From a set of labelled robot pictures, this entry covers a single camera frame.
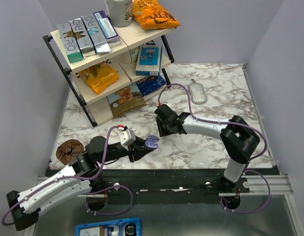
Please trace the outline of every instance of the blue snack bag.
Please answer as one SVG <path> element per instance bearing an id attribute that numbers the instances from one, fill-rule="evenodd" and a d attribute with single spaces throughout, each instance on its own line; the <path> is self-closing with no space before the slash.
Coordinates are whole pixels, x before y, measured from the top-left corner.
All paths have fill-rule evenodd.
<path id="1" fill-rule="evenodd" d="M 166 81 L 161 76 L 145 76 L 144 78 L 136 81 L 138 89 L 142 96 L 146 96 L 152 92 L 159 90 L 166 84 Z"/>

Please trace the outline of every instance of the black metal shelf frame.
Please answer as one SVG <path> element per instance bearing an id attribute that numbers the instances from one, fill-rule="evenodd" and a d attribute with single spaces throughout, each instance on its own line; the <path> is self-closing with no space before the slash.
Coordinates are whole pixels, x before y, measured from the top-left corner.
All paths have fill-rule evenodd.
<path id="1" fill-rule="evenodd" d="M 173 55 L 172 55 L 170 46 L 169 46 L 169 44 L 168 44 L 168 41 L 167 41 L 167 39 L 166 39 L 166 36 L 163 35 L 161 38 L 162 38 L 162 41 L 163 41 L 163 43 L 164 43 L 165 49 L 166 49 L 166 51 L 167 51 L 167 54 L 168 54 L 168 57 L 169 57 L 171 63 L 174 63 L 175 60 L 174 60 L 174 58 L 173 58 Z M 87 116 L 89 122 L 92 124 L 93 127 L 97 126 L 97 122 L 96 122 L 95 120 L 92 119 L 92 117 L 91 117 L 89 111 L 87 110 L 87 106 L 86 106 L 87 104 L 86 104 L 85 100 L 83 99 L 82 95 L 80 96 L 80 95 L 77 93 L 76 89 L 74 88 L 74 86 L 73 86 L 73 84 L 72 84 L 72 80 L 69 78 L 69 75 L 71 74 L 72 70 L 71 70 L 70 68 L 63 68 L 61 62 L 59 61 L 59 58 L 57 57 L 57 55 L 56 55 L 56 53 L 55 53 L 53 47 L 52 47 L 51 44 L 50 44 L 50 41 L 53 39 L 53 37 L 52 37 L 51 35 L 45 35 L 45 36 L 43 37 L 43 39 L 44 39 L 44 41 L 45 41 L 45 43 L 46 43 L 46 45 L 47 45 L 49 51 L 50 51 L 51 54 L 53 55 L 53 57 L 54 57 L 54 59 L 55 59 L 57 65 L 59 66 L 59 68 L 60 68 L 60 70 L 61 70 L 61 72 L 62 72 L 62 74 L 63 74 L 65 80 L 66 80 L 67 83 L 69 84 L 70 89 L 72 90 L 73 94 L 75 95 L 76 99 L 78 100 L 79 105 L 83 108 L 83 111 L 85 112 L 85 114 L 86 114 L 86 116 Z M 168 77 L 168 75 L 167 75 L 167 72 L 166 72 L 165 68 L 162 69 L 162 72 L 163 72 L 163 75 L 164 75 L 164 78 L 165 78 L 167 84 L 170 85 L 170 80 L 169 80 L 169 77 Z"/>

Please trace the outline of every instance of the snack bag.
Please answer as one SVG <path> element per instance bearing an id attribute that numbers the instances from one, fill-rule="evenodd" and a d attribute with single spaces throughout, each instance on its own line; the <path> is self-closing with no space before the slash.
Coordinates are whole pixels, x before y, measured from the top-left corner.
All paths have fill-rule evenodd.
<path id="1" fill-rule="evenodd" d="M 100 94 L 109 85 L 119 79 L 114 69 L 109 65 L 104 65 L 102 62 L 78 73 L 86 84 L 89 85 L 97 94 Z"/>
<path id="2" fill-rule="evenodd" d="M 136 83 L 117 90 L 115 93 L 108 95 L 107 98 L 114 118 L 128 111 L 146 106 Z"/>
<path id="3" fill-rule="evenodd" d="M 177 19 L 159 5 L 157 0 L 133 0 L 133 13 L 143 30 L 180 26 Z"/>
<path id="4" fill-rule="evenodd" d="M 166 84 L 166 82 L 161 76 L 145 76 L 139 81 L 136 81 L 136 84 L 144 97 L 152 92 L 159 90 Z"/>

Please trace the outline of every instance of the marble countertop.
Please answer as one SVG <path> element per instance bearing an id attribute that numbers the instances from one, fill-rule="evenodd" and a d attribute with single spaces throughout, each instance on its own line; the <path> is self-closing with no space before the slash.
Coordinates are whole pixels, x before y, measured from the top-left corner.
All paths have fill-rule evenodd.
<path id="1" fill-rule="evenodd" d="M 238 115 L 242 116 L 250 126 L 260 130 L 255 107 L 240 65 L 174 63 L 167 67 L 166 71 L 172 83 L 187 86 L 191 83 L 191 79 L 195 79 L 203 84 L 208 101 L 203 105 L 192 104 L 196 116 L 229 119 L 233 115 Z M 93 128 L 70 91 L 56 148 L 69 139 L 77 139 L 85 146 L 97 135 L 105 137 L 109 128 L 117 124 L 128 126 L 141 138 L 146 138 L 148 135 L 159 136 L 154 115 L 157 98 L 158 96 L 148 100 L 147 106 L 139 110 L 128 112 Z M 172 86 L 164 92 L 161 101 L 167 101 L 178 114 L 189 111 L 185 91 L 178 86 Z M 116 142 L 119 142 L 118 135 L 113 131 L 109 143 Z M 211 137 L 196 134 L 170 135 L 162 137 L 159 146 L 159 149 L 144 156 L 140 161 L 130 163 L 125 157 L 106 166 L 105 169 L 226 168 L 229 160 L 223 143 Z M 260 152 L 263 146 L 264 143 L 261 141 L 256 152 Z M 55 151 L 49 167 L 52 170 L 64 167 L 56 158 Z M 249 167 L 272 167 L 268 152 L 253 160 Z"/>

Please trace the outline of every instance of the screw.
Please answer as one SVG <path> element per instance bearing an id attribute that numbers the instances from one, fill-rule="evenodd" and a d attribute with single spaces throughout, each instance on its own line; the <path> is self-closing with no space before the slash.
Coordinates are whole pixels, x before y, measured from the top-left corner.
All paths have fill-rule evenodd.
<path id="1" fill-rule="evenodd" d="M 116 187 L 114 188 L 115 190 L 119 190 L 120 187 L 118 187 L 118 186 L 119 186 L 120 184 L 119 184 L 118 182 L 117 182 L 117 183 L 114 183 L 113 185 L 116 186 Z"/>
<path id="2" fill-rule="evenodd" d="M 206 183 L 205 183 L 205 186 L 206 186 L 207 188 L 212 188 L 212 184 L 211 184 L 210 182 L 206 182 Z"/>
<path id="3" fill-rule="evenodd" d="M 249 186 L 250 186 L 250 184 L 247 181 L 243 182 L 242 185 L 244 188 L 249 188 Z"/>

